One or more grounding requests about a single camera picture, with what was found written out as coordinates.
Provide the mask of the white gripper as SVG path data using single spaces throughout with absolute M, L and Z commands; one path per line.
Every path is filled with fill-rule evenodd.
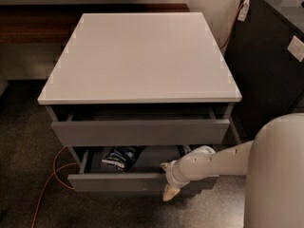
M 190 183 L 189 164 L 182 160 L 163 162 L 160 168 L 165 172 L 168 182 L 165 185 L 162 200 L 170 201 L 181 191 L 180 188 Z

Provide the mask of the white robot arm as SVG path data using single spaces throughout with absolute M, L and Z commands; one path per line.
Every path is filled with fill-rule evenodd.
M 304 113 L 269 121 L 249 142 L 219 152 L 203 145 L 161 168 L 164 201 L 192 181 L 244 175 L 244 228 L 304 228 Z

